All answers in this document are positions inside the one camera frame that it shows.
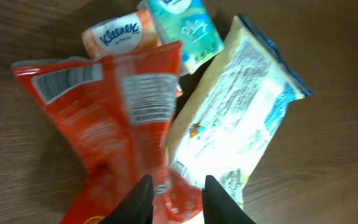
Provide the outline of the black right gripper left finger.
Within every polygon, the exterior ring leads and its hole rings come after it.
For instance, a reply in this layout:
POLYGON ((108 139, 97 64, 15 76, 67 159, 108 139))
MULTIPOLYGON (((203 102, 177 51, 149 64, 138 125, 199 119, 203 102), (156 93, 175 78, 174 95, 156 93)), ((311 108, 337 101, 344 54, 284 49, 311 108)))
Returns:
POLYGON ((99 224, 152 224, 153 178, 145 174, 120 204, 99 224))

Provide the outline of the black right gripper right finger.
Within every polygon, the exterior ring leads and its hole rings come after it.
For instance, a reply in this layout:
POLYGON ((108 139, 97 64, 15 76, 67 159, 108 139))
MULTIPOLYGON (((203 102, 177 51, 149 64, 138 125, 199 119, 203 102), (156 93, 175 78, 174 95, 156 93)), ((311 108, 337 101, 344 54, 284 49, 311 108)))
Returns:
POLYGON ((256 224, 212 175, 206 176, 202 200, 205 224, 256 224))

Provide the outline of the red snack bag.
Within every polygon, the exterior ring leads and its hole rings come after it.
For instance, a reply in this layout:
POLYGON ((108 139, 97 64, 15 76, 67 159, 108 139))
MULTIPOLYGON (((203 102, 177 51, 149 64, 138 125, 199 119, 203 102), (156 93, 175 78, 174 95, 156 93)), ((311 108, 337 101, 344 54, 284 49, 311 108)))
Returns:
POLYGON ((168 168, 163 148, 177 104, 181 48, 174 41, 97 60, 11 65, 87 173, 63 223, 100 222, 145 174, 154 182, 154 223, 185 223, 202 212, 201 191, 168 168))

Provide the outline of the beige snack bag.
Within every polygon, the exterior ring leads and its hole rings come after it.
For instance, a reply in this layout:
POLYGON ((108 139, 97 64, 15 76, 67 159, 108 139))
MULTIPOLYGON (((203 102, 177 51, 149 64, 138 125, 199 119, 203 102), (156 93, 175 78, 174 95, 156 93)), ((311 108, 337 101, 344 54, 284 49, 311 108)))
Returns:
POLYGON ((236 15, 165 141, 174 177, 200 190, 214 176, 243 205, 243 188, 292 101, 311 95, 276 45, 236 15))

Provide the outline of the orange tissue pack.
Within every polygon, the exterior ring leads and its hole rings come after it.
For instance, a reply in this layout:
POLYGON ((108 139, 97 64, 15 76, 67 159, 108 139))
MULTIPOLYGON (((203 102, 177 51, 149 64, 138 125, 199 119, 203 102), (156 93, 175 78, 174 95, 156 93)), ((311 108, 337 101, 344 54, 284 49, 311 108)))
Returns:
POLYGON ((102 21, 81 34, 88 61, 163 45, 147 10, 102 21))

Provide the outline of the teal tissue pack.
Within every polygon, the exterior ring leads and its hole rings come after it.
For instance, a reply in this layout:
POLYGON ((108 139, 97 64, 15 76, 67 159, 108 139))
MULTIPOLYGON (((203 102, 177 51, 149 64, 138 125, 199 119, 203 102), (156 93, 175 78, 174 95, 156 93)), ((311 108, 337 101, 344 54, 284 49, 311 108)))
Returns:
POLYGON ((201 0, 141 0, 162 44, 180 40, 181 74, 191 75, 224 49, 223 41, 201 0))

